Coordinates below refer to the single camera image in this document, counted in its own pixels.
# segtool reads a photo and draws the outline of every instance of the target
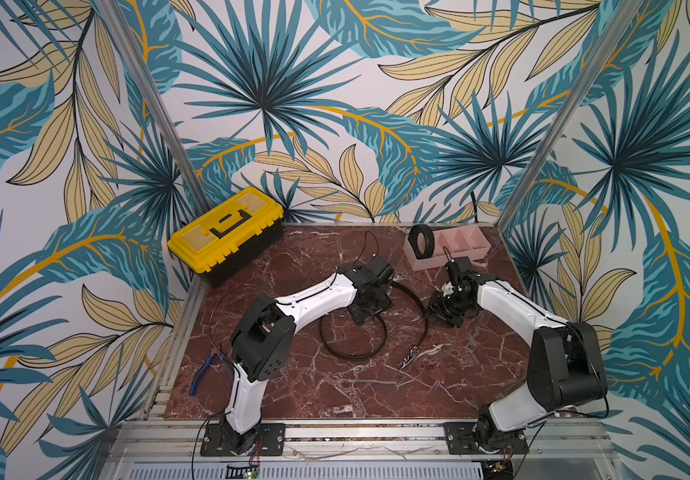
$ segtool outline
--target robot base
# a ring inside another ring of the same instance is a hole
[[[259,423],[239,436],[223,417],[219,423],[206,426],[200,454],[202,457],[251,456],[262,441],[260,455],[278,457],[283,453],[285,433],[286,426],[282,423]]]

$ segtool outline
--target black mounting plate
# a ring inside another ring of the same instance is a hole
[[[283,452],[283,441],[286,433],[286,426],[282,423],[261,423],[256,426],[257,435],[262,437],[262,448],[260,456],[279,457]],[[250,448],[245,455],[254,453],[254,448]],[[230,443],[222,433],[222,425],[219,422],[211,423],[206,426],[204,441],[201,443],[202,457],[225,457],[236,455],[230,450]]]
[[[475,444],[475,422],[446,422],[443,433],[449,455],[486,455]],[[529,450],[526,438],[514,436],[508,444],[513,447],[513,455],[523,455]]]
[[[370,316],[382,313],[392,307],[392,300],[387,292],[368,286],[356,296],[356,299],[347,306],[350,317],[356,325],[360,326]]]

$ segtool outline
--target tropical leaf wallpaper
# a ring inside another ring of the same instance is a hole
[[[298,221],[465,222],[473,194],[494,221],[618,1],[193,0],[159,90],[214,201],[272,182]]]
[[[506,244],[533,298],[598,332],[628,476],[690,478],[689,0],[644,2],[563,134]]]
[[[120,4],[166,91],[174,6]],[[0,0],[0,478],[95,476],[166,357],[193,216],[94,4]]]
[[[394,223],[496,220],[621,2],[119,5],[213,202]],[[690,478],[690,0],[644,2],[576,116],[506,241],[595,325],[630,476]],[[194,215],[95,5],[0,0],[0,478],[95,476],[166,357]]]

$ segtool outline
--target black cable on floor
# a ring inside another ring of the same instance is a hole
[[[379,346],[375,348],[373,351],[370,351],[369,353],[342,353],[334,350],[332,346],[329,344],[329,342],[323,338],[323,318],[318,321],[318,332],[321,334],[321,343],[323,343],[323,346],[335,357],[338,357],[340,359],[344,360],[367,360],[372,358],[374,355],[379,353],[380,350],[385,346],[385,344],[388,341],[388,325],[385,323],[384,319],[379,315],[374,315],[375,318],[379,320],[379,322],[382,324],[382,331],[385,333],[384,337],[382,338],[382,342],[379,343]]]
[[[422,318],[425,321],[425,330],[422,332],[422,336],[419,337],[419,341],[413,345],[413,346],[416,346],[417,348],[419,348],[419,345],[425,341],[425,337],[427,337],[428,331],[430,330],[430,319],[428,318],[427,309],[425,308],[425,305],[422,303],[422,300],[419,299],[419,296],[416,293],[414,293],[414,290],[408,288],[403,283],[396,282],[395,280],[391,280],[390,286],[397,288],[401,292],[407,294],[409,296],[409,298],[414,300],[414,303],[416,303],[417,306],[419,307],[419,312],[422,314]]]

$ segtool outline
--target blue pliers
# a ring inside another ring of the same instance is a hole
[[[190,396],[196,396],[196,390],[198,389],[198,382],[200,382],[201,377],[204,376],[206,373],[206,370],[209,369],[212,363],[214,363],[214,358],[220,359],[223,365],[225,365],[225,368],[227,368],[227,371],[230,372],[230,378],[233,379],[234,376],[234,371],[233,371],[233,366],[230,364],[230,360],[223,355],[223,353],[220,351],[220,349],[216,348],[213,346],[211,348],[211,353],[209,354],[208,357],[206,357],[206,360],[204,360],[204,364],[198,370],[198,373],[196,374],[196,377],[193,378],[193,383],[190,384]]]

